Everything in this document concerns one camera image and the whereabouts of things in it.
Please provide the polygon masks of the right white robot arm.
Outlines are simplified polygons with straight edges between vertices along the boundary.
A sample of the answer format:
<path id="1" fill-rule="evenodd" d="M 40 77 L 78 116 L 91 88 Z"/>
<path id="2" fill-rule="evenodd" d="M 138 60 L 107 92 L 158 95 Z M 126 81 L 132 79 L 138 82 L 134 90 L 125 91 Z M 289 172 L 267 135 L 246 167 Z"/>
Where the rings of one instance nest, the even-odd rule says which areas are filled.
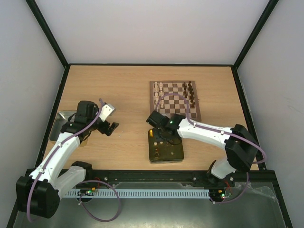
<path id="1" fill-rule="evenodd" d="M 166 141 L 193 139 L 223 149 L 225 157 L 213 161 L 206 174 L 207 182 L 212 186 L 218 186 L 235 171 L 249 172 L 258 151 L 252 135 L 239 124 L 232 128 L 218 127 L 181 114 L 168 118 L 158 111 L 152 111 L 146 122 Z"/>

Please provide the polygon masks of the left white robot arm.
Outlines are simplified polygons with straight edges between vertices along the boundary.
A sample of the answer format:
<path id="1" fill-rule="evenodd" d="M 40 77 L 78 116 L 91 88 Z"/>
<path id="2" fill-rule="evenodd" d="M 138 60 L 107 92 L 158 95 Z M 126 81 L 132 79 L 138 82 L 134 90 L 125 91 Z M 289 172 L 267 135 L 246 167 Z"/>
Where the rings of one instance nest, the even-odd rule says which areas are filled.
<path id="1" fill-rule="evenodd" d="M 107 118 L 115 112 L 108 103 L 80 101 L 77 110 L 61 127 L 60 133 L 41 164 L 29 176 L 21 176 L 16 182 L 18 210 L 25 212 L 29 222 L 33 216 L 52 217 L 62 198 L 77 184 L 83 182 L 92 169 L 86 162 L 75 162 L 64 174 L 61 171 L 72 153 L 98 130 L 110 136 L 118 123 Z"/>

